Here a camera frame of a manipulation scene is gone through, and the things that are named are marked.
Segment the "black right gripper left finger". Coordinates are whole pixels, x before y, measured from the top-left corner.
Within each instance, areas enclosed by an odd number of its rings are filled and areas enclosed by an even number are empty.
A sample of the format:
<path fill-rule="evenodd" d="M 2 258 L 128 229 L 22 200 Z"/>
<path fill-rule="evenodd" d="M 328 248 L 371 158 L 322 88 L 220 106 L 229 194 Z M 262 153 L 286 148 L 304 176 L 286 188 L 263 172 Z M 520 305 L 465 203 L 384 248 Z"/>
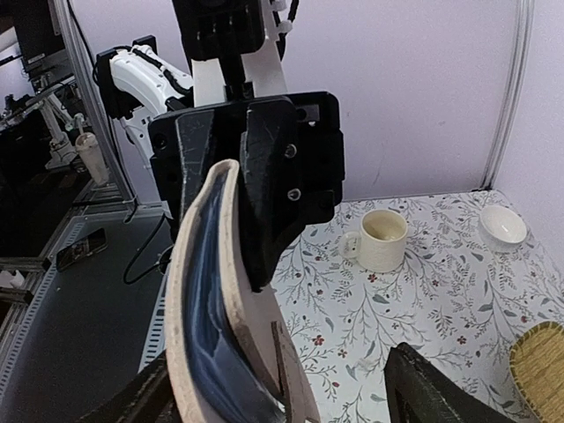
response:
<path fill-rule="evenodd" d="M 165 354 L 160 354 L 108 402 L 78 419 L 78 422 L 180 421 Z"/>

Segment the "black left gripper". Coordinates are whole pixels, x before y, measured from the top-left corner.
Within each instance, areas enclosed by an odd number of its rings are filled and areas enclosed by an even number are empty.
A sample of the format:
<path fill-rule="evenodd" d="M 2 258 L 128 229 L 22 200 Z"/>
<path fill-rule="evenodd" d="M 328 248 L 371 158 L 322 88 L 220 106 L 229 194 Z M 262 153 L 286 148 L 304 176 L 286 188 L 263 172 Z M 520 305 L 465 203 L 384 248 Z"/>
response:
<path fill-rule="evenodd" d="M 331 93 L 291 93 L 184 108 L 149 125 L 152 171 L 177 232 L 208 171 L 241 170 L 241 253 L 251 289 L 269 285 L 305 225 L 332 219 L 343 198 L 344 136 Z"/>

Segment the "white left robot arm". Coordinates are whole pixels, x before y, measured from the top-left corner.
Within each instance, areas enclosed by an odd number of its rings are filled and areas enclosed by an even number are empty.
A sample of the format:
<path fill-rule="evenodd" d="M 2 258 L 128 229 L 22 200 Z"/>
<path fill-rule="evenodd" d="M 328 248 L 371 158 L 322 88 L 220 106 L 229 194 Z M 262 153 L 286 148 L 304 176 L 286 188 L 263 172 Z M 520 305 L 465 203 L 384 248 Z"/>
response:
<path fill-rule="evenodd" d="M 262 291 L 290 242 L 332 219 L 343 197 L 344 136 L 331 93 L 289 93 L 282 45 L 226 53 L 180 70 L 147 36 L 100 53 L 103 104 L 152 171 L 177 232 L 212 167 L 238 165 L 238 225 L 251 289 Z"/>

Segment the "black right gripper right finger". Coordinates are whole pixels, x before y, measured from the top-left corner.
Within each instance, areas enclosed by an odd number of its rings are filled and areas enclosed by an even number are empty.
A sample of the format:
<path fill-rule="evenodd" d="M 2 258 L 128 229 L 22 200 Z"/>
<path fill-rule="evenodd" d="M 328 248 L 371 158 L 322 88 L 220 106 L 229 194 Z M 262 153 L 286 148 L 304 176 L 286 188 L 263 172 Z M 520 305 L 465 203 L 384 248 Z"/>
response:
<path fill-rule="evenodd" d="M 525 422 L 527 405 L 509 380 L 508 362 L 482 359 L 454 379 L 400 343 L 384 366 L 391 422 Z"/>

